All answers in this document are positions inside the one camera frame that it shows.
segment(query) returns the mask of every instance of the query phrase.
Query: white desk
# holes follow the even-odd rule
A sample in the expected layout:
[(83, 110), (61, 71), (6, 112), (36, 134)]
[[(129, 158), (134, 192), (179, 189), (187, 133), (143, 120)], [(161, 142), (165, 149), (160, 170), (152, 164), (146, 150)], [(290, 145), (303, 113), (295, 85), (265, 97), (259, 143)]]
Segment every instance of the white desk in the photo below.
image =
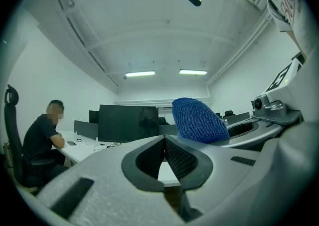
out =
[[(78, 163), (88, 156), (90, 156), (93, 153), (99, 152), (102, 149), (106, 149), (107, 145), (110, 145), (112, 143), (107, 143), (107, 142), (98, 142), (96, 140), (76, 135), (73, 132), (66, 132), (66, 131), (61, 131), (62, 137), (65, 140), (64, 148), (63, 149), (58, 149), (66, 158), (70, 159), (73, 163)], [(77, 138), (81, 138), (82, 142), (76, 141)], [(156, 137), (150, 137), (150, 138), (145, 138), (141, 140), (154, 140)], [(72, 141), (76, 143), (75, 146), (71, 146), (67, 143), (67, 141)], [(117, 147), (112, 147), (109, 148), (110, 152), (112, 152), (112, 149), (120, 149), (121, 146)], [(168, 165), (167, 162), (163, 162), (160, 166), (159, 169), (159, 178), (158, 180), (166, 187), (170, 186), (179, 186), (180, 183), (177, 180), (176, 176), (174, 175), (173, 171), (171, 170), (170, 166)]]

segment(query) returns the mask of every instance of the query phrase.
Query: blue fabric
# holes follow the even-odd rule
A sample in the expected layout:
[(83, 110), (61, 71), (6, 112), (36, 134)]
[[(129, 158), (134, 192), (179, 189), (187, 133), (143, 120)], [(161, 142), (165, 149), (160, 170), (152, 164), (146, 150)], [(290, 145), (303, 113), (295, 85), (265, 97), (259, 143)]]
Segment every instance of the blue fabric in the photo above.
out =
[(226, 125), (204, 103), (179, 98), (172, 104), (173, 117), (182, 137), (206, 144), (229, 138)]

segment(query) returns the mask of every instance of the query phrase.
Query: black monitor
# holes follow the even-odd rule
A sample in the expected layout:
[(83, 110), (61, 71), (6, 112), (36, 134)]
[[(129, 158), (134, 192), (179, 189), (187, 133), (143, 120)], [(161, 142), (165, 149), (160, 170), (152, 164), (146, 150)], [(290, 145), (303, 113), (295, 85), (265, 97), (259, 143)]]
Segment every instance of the black monitor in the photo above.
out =
[(89, 111), (89, 122), (99, 124), (99, 111)]
[(159, 135), (159, 109), (100, 105), (99, 141), (131, 142)]

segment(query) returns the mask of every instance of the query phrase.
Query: ceiling light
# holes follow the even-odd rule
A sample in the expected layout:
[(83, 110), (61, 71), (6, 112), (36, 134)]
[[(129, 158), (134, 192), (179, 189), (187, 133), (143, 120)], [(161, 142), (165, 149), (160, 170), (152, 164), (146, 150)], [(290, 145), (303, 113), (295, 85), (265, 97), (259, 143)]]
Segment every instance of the ceiling light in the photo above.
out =
[(181, 70), (180, 74), (196, 74), (196, 75), (205, 75), (207, 71), (194, 71), (194, 70)]
[(147, 75), (155, 75), (154, 71), (149, 71), (149, 72), (131, 72), (131, 73), (126, 73), (126, 77), (135, 77), (135, 76), (147, 76)]

